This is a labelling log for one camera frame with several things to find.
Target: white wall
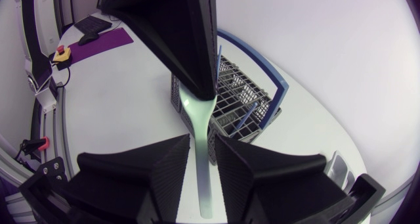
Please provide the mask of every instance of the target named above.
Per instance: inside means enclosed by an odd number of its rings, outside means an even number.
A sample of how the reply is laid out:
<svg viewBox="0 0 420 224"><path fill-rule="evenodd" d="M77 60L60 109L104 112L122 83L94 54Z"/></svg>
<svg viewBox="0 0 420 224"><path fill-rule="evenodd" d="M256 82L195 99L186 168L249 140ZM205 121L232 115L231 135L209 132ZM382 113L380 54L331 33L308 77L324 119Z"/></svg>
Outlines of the white wall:
<svg viewBox="0 0 420 224"><path fill-rule="evenodd" d="M98 0L73 0L74 21L80 21L98 11L97 3Z"/></svg>
<svg viewBox="0 0 420 224"><path fill-rule="evenodd" d="M14 0L0 0L0 134L15 148L30 138L33 102Z"/></svg>
<svg viewBox="0 0 420 224"><path fill-rule="evenodd" d="M420 41L406 0L217 0L217 15L336 117L387 193L413 175Z"/></svg>
<svg viewBox="0 0 420 224"><path fill-rule="evenodd" d="M60 37L54 12L54 0L34 0L35 22L38 41L42 53L49 56L54 53Z"/></svg>

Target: red button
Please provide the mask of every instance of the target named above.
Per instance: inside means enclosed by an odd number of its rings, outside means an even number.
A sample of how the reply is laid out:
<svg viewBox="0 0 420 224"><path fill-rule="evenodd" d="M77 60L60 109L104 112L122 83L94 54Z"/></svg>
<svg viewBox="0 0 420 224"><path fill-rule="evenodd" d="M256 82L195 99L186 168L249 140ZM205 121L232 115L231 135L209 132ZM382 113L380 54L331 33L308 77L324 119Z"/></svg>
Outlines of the red button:
<svg viewBox="0 0 420 224"><path fill-rule="evenodd" d="M58 51L58 54L60 54L60 55L63 54L64 53L64 45L58 46L57 51Z"/></svg>

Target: black cable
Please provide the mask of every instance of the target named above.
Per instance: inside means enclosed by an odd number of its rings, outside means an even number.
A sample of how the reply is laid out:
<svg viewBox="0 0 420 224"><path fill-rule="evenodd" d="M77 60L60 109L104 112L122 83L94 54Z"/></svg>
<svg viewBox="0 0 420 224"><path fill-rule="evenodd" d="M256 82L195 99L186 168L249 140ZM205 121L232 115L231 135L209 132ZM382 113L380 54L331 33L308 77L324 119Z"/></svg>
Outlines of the black cable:
<svg viewBox="0 0 420 224"><path fill-rule="evenodd" d="M67 67L67 70L68 70L68 79L67 79L67 82L64 85L58 86L57 89L59 89L61 87L65 87L68 84L68 82L70 81L70 76L71 76L70 75L70 67Z"/></svg>
<svg viewBox="0 0 420 224"><path fill-rule="evenodd" d="M15 159L17 162L19 162L19 161L18 161L18 157L19 157L20 153L22 152L22 149L23 149L23 148L24 148L24 144L23 144L23 143L21 143L21 144L20 144L20 149L19 149L18 155L16 155L16 156L14 157L14 159Z"/></svg>
<svg viewBox="0 0 420 224"><path fill-rule="evenodd" d="M107 14L108 15L108 18L111 20L111 15L110 14ZM116 20L111 20L111 21L121 21L120 19L116 19Z"/></svg>

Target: white table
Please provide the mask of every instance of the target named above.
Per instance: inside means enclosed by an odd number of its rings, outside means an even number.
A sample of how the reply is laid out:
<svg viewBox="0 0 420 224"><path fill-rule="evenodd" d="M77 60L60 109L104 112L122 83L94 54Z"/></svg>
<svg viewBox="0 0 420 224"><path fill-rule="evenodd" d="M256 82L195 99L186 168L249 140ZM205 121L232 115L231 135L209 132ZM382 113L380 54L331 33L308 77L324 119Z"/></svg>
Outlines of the white table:
<svg viewBox="0 0 420 224"><path fill-rule="evenodd" d="M98 13L95 16L109 20ZM86 58L71 66L66 86L66 129L72 166L77 173L77 155L122 152L188 133L170 102L171 73L124 24L134 43ZM66 47L82 33L71 27L62 36ZM269 95L276 90L265 73L241 50L218 37L223 55L237 64ZM259 145L285 154L323 154L328 160L338 150L357 177L366 172L352 139L335 118L293 78L278 68L290 88L283 112L255 140ZM67 71L54 73L67 79ZM186 166L177 222L226 222L217 166L210 167L213 218L202 219L198 205L194 138Z"/></svg>

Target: purple mat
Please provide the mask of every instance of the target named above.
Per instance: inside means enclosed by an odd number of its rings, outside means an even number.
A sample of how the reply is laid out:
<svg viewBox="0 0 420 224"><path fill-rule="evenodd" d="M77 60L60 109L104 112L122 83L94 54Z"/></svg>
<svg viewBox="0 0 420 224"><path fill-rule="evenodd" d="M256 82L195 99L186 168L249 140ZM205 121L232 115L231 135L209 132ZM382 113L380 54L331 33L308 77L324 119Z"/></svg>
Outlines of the purple mat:
<svg viewBox="0 0 420 224"><path fill-rule="evenodd" d="M82 46L79 46L77 43L68 46L72 50L72 64L98 53L133 42L133 39L123 28L114 29L102 33L99 36L97 40Z"/></svg>

